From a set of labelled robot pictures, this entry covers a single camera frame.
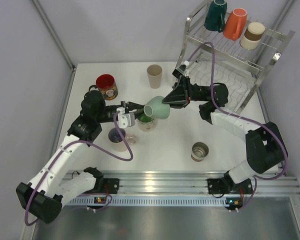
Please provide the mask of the light teal mug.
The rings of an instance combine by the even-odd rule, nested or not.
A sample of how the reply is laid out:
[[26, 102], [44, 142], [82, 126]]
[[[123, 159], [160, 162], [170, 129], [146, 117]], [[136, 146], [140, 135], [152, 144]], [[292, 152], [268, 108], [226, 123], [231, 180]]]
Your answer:
[[163, 103], [163, 96], [152, 98], [144, 107], [144, 114], [153, 119], [165, 120], [170, 115], [170, 105]]

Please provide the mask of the steel lined paper cup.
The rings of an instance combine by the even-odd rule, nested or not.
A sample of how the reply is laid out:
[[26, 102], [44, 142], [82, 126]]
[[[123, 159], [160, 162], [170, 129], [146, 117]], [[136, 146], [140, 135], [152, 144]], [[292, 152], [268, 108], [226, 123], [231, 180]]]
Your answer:
[[201, 162], [209, 154], [208, 146], [203, 142], [196, 142], [191, 148], [191, 158], [195, 162]]

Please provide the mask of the dark teal mug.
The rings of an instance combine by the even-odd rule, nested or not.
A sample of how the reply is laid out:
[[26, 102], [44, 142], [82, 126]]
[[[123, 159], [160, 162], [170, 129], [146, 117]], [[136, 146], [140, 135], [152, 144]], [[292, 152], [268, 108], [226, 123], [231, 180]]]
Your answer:
[[228, 3], [226, 0], [213, 0], [208, 8], [204, 27], [211, 32], [222, 33], [225, 28], [225, 16]]

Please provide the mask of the orange mug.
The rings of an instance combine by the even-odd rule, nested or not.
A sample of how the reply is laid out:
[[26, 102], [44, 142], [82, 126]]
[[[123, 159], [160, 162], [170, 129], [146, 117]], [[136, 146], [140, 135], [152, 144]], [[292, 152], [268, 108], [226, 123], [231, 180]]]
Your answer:
[[247, 15], [244, 8], [233, 9], [225, 23], [223, 36], [232, 41], [239, 39], [246, 25]]

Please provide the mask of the small brown white cup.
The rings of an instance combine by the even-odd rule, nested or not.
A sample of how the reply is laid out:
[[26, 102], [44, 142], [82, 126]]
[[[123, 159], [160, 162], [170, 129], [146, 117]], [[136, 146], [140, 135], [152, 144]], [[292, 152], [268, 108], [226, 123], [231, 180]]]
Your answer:
[[266, 27], [260, 22], [251, 22], [240, 40], [240, 46], [246, 50], [254, 50], [257, 48]]

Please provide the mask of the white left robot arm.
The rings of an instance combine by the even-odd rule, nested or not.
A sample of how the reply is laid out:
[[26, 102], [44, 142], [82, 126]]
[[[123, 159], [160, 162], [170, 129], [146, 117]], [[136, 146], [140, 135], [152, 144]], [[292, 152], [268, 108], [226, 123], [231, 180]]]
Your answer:
[[79, 155], [89, 147], [118, 160], [130, 162], [134, 157], [132, 154], [129, 158], [119, 157], [95, 145], [94, 141], [102, 132], [102, 123], [113, 122], [117, 133], [122, 137], [121, 129], [133, 126], [135, 119], [143, 114], [143, 108], [143, 105], [130, 101], [122, 101], [119, 105], [106, 105], [100, 91], [89, 90], [81, 102], [79, 116], [71, 124], [54, 155], [35, 177], [28, 183], [21, 182], [16, 188], [19, 202], [25, 209], [25, 225], [34, 225], [34, 222], [29, 222], [29, 215], [49, 224], [76, 197], [88, 192], [103, 194], [104, 175], [95, 167], [84, 169], [66, 183], [61, 181]]

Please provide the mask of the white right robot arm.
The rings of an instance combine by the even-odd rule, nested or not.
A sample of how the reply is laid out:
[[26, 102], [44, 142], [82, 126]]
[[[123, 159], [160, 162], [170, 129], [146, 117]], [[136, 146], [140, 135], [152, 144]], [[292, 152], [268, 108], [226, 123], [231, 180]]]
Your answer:
[[180, 76], [172, 91], [162, 103], [171, 108], [181, 109], [191, 101], [203, 101], [199, 105], [200, 117], [215, 126], [221, 127], [245, 143], [246, 159], [228, 170], [221, 178], [208, 179], [210, 195], [221, 197], [226, 194], [253, 194], [248, 185], [251, 177], [259, 178], [280, 162], [288, 159], [280, 131], [273, 122], [258, 121], [231, 113], [223, 107], [228, 102], [229, 91], [224, 83], [211, 83], [210, 86], [191, 84], [190, 78]]

